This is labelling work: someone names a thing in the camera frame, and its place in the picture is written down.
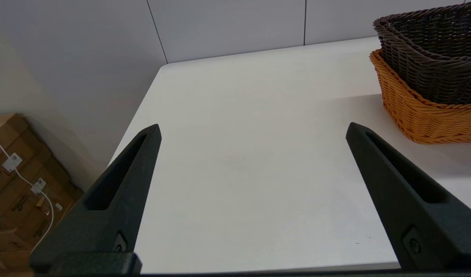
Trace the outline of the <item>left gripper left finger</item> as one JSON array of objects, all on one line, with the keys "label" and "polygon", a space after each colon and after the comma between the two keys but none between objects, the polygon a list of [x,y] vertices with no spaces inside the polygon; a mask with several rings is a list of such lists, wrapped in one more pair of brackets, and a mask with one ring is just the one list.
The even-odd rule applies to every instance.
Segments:
[{"label": "left gripper left finger", "polygon": [[30,256],[37,275],[138,275],[135,244],[162,136],[137,133]]}]

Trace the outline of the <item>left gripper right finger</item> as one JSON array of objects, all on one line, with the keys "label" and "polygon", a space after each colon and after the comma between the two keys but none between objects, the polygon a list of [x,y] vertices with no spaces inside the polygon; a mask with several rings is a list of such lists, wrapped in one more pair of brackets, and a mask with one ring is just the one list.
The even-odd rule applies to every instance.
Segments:
[{"label": "left gripper right finger", "polygon": [[346,140],[401,267],[471,270],[471,209],[371,129]]}]

